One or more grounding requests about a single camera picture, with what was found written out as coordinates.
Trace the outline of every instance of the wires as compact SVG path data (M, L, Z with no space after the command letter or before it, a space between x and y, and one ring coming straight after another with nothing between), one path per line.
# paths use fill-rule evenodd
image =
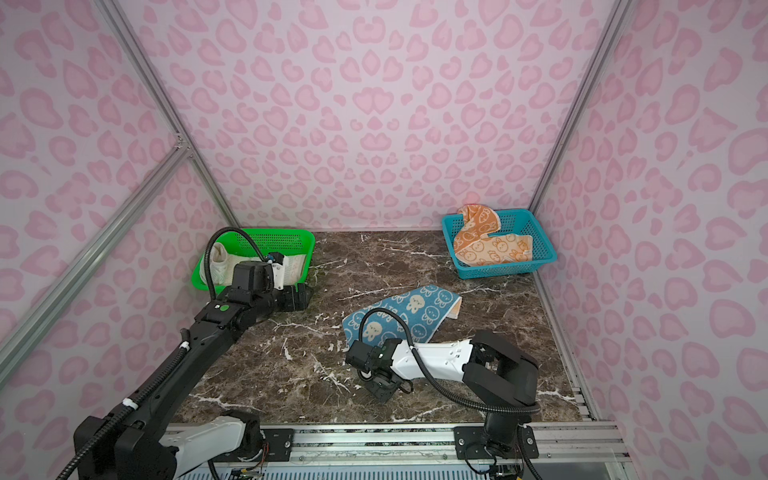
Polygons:
M221 480L219 477L219 472L216 471L216 467L214 466L214 460L208 460L208 469L210 470L210 477L213 480Z
M486 471L484 471L484 472L481 472L480 470L478 470L478 469L476 469L475 467L473 467L471 463L469 463L469 457L467 457L467 455L466 455L466 452L467 452L467 450L469 450L469 447L471 447L471 446L473 446L473 445L481 445L481 443L479 443L479 442L477 442L477 443L470 443L469 445L467 445L467 446L464 448L464 452L465 452L465 454L464 454L464 462L467 464L467 466L469 467L469 469L470 469L470 470L472 470L472 471L473 471L474 473L476 473L477 475L487 475L487 474L489 474L489 473L495 472L495 470L496 470L496 464L498 463L498 458L496 458L496 455L493 455L492 453L490 453L490 452L488 451L488 449L485 449L485 447L483 447L483 448L485 449L485 453L487 453L487 454L489 454L491 457L493 457L493 464L488 466L488 470L486 470Z
M539 404L535 403L532 406L525 406L525 407L514 407L514 406L496 406L496 405L486 405L484 403L480 402L474 402L470 399L465 399L464 397L455 394L454 392L451 392L447 388L445 388L442 384L440 384L437 379L435 379L434 376L429 372L429 369L427 369L427 366L424 364L424 360L422 360L422 356L419 355L419 349L415 347L413 344L413 338L411 337L411 329L408 327L408 323L406 323L397 313L394 313L391 310L388 310L386 308L374 308L369 310L360 320L360 327L357 331L358 340L361 342L362 340L362 330L365 326L366 322L368 321L368 318L373 315L374 313L386 313L387 315L391 316L397 323L400 324L400 326L405 330L406 332L406 341L408 342L408 345L411 347L411 353L413 354L413 358L416 360L416 364L419 365L419 369L422 371L422 374L427 379L430 385L432 385L435 390L437 390L441 395L446 397L448 400L451 400L454 403L457 403L463 407L466 407L468 409L475 409L479 410L480 412L490 412L490 413L501 413L505 415L531 415L534 413L539 413L541 411L541 407Z
M72 460L61 470L56 480L66 480L74 472L74 470L83 461L83 458L98 444L104 437L109 435L112 430L120 425L128 416L138 410L138 407L144 403L152 392L157 387L163 384L168 376L181 364L181 360L187 355L190 350L190 331L187 329L181 329L181 344L179 350L176 351L176 356L163 368L154 378L145 386L139 393L137 393L133 399L126 398L123 400L123 408L116 414L114 414L103 426L96 431L96 433L78 450Z
M213 302L216 299L216 286L214 286L214 278L210 275L210 252L214 249L214 243L216 243L216 240L218 240L219 237L224 235L227 232L236 232L238 233L242 238L247 240L248 244L251 248L253 248L253 251L256 252L256 255L259 256L262 262L266 262L266 257L261 253L261 250L259 250L259 247L256 245L256 242L253 241L253 238L250 237L245 231L241 228L237 227L224 227L222 229L219 229L214 235L208 240L208 245L205 247L205 254L203 255L203 270L205 271L205 283L208 286L208 293L210 294L210 301Z
M528 470L531 471L531 475L533 475L533 477L536 480L543 480L541 478L541 475L539 475L538 472L536 472L536 468L534 468L533 462L531 462L531 459L528 457L528 453L526 453L525 449L523 448L523 426L522 425L518 425L517 443L518 443L518 448L520 448L520 455L522 455L523 457L523 462L525 462L525 465L528 466Z

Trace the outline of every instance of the black robotic arm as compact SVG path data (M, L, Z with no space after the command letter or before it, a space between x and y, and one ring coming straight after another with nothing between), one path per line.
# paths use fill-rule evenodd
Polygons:
M180 471L180 454L184 446L181 443L175 445L172 440L163 442L166 445L161 444L181 403L208 368L248 328L264 321L272 312L303 310L309 302L311 291L304 284L276 290L272 275L272 266L265 262L237 264L232 286L195 316L188 333L183 333L187 340L182 342L179 350L171 353L133 395L104 418L91 416L77 427L74 447L78 452L75 457L78 464L65 469L59 478L67 478L75 467L80 480L167 480L184 473L184 470ZM132 400L148 389L151 392L145 401ZM231 448L223 443L214 445L223 450L212 456L237 448L242 451L242 457L253 457L261 448L258 418L241 412L225 412L222 416L225 417L219 422L222 425L212 425L211 428L223 431L227 425L235 425L240 434ZM92 446L83 452L89 443ZM200 463L208 458L194 460Z

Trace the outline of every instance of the marble tabletop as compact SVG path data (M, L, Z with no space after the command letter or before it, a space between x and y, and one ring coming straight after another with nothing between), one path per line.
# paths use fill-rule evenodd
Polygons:
M278 313L251 328L218 359L177 411L174 422L203 423L225 409L258 412L262 422L471 422L479 413L440 396L425 380L414 393L379 404L344 364L340 325L350 313L430 283L462 295L458 319L445 319L433 342L501 333L540 363L535 421L581 420L529 274L461 280L441 232L316 233L310 307ZM462 384L447 386L466 396Z

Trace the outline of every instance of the pink spot pattern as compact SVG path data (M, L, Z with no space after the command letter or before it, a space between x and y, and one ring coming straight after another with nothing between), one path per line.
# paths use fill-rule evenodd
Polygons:
M177 208L189 215L180 221ZM0 477L56 476L79 422L111 409L176 348L178 329L207 298L189 285L191 269L223 225L199 177L182 165L0 392L0 456L13 458L0 462ZM137 240L149 233L167 247L150 251Z
M641 478L768 475L759 3L641 1L538 212L541 275Z
M527 207L613 2L122 3L240 221L339 229Z
M173 140L90 2L0 18L2 343Z

